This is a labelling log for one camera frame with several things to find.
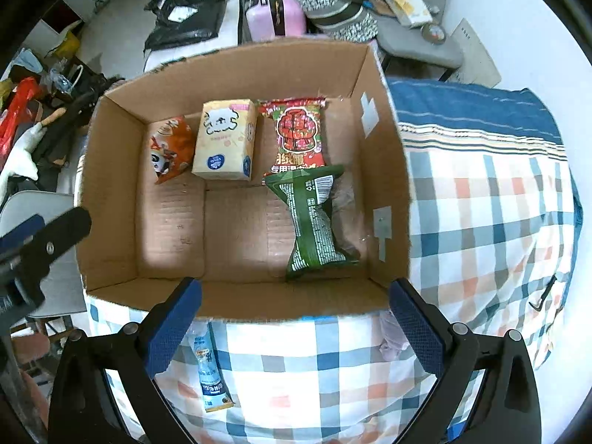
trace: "white label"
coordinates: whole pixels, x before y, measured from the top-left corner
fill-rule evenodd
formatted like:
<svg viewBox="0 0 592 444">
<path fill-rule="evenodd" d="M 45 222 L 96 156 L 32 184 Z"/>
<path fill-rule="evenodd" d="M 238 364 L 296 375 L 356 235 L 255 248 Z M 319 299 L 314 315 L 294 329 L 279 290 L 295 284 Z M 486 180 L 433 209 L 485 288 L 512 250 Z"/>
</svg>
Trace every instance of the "white label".
<svg viewBox="0 0 592 444">
<path fill-rule="evenodd" d="M 362 104 L 362 126 L 364 127 L 364 135 L 366 138 L 368 138 L 370 132 L 374 130 L 375 126 L 377 126 L 378 112 L 376 109 L 376 104 L 374 103 L 374 99 L 372 98 L 368 102 L 366 92 L 362 93 L 360 103 Z"/>
<path fill-rule="evenodd" d="M 450 37 L 461 47 L 464 61 L 447 81 L 478 83 L 488 88 L 501 82 L 493 60 L 467 20 L 463 18 Z"/>
<path fill-rule="evenodd" d="M 387 249 L 385 240 L 387 238 L 393 238 L 390 207 L 374 209 L 374 237 L 378 237 L 378 259 L 381 262 L 386 262 Z"/>
</svg>

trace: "metal bolt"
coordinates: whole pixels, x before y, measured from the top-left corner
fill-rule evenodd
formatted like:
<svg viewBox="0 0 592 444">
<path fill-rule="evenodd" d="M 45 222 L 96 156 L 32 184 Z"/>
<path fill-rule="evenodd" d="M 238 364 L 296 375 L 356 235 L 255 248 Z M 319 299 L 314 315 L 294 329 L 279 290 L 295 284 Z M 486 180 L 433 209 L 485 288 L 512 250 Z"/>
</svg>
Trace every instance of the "metal bolt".
<svg viewBox="0 0 592 444">
<path fill-rule="evenodd" d="M 73 342 L 76 342 L 77 340 L 80 340 L 83 335 L 84 332 L 82 332 L 82 330 L 74 329 L 72 332 L 70 332 L 68 339 L 72 340 Z"/>
<path fill-rule="evenodd" d="M 467 332 L 469 332 L 469 328 L 466 325 L 464 325 L 462 322 L 455 322 L 452 325 L 452 330 L 460 336 L 463 336 Z"/>
<path fill-rule="evenodd" d="M 520 342 L 522 339 L 522 334 L 518 332 L 516 329 L 511 329 L 508 331 L 508 335 L 510 336 L 511 340 L 515 340 L 516 342 Z"/>
<path fill-rule="evenodd" d="M 138 332 L 138 324 L 136 324 L 135 322 L 128 322 L 125 326 L 123 326 L 122 329 L 124 334 L 131 336 L 132 334 Z"/>
</svg>

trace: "cardboard box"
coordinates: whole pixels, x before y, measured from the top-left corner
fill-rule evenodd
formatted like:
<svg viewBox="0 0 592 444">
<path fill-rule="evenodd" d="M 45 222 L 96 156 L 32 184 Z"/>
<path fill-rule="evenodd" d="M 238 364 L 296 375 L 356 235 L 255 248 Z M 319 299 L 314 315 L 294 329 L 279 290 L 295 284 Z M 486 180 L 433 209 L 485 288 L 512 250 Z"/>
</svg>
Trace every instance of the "cardboard box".
<svg viewBox="0 0 592 444">
<path fill-rule="evenodd" d="M 326 162 L 346 169 L 334 185 L 334 232 L 360 263 L 285 282 L 294 228 L 257 177 L 275 161 L 273 122 L 258 120 L 251 182 L 185 172 L 154 185 L 147 139 L 178 115 L 196 129 L 210 100 L 317 95 L 328 98 Z M 232 48 L 107 92 L 77 194 L 92 217 L 77 250 L 87 293 L 149 310 L 192 276 L 202 281 L 200 316 L 266 321 L 387 308 L 390 281 L 408 275 L 409 251 L 406 160 L 391 105 L 372 49 L 333 41 Z"/>
</svg>

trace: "red plastic bag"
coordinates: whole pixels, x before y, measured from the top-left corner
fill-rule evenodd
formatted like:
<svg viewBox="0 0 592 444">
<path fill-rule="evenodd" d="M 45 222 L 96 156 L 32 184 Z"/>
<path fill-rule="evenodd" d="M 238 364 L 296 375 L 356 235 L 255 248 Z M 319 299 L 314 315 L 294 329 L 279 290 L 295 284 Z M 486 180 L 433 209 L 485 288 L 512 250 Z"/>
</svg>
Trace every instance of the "red plastic bag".
<svg viewBox="0 0 592 444">
<path fill-rule="evenodd" d="M 41 88 L 33 77 L 25 78 L 17 85 L 17 92 L 8 106 L 7 116 L 0 123 L 0 168 L 4 168 L 8 154 L 13 148 L 17 125 L 27 117 L 27 103 L 40 92 Z"/>
</svg>

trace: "wooden handle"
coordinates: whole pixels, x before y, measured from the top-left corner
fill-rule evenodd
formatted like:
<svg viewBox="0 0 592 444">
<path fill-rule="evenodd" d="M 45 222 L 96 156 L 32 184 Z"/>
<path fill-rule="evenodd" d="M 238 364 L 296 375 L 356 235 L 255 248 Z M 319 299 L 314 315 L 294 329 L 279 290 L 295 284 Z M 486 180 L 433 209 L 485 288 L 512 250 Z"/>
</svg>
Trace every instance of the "wooden handle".
<svg viewBox="0 0 592 444">
<path fill-rule="evenodd" d="M 62 106 L 62 107 L 58 108 L 49 117 L 46 117 L 43 120 L 41 120 L 41 126 L 46 127 L 49 124 L 54 123 L 58 118 L 60 118 L 65 113 L 66 113 L 66 107 Z"/>
</svg>

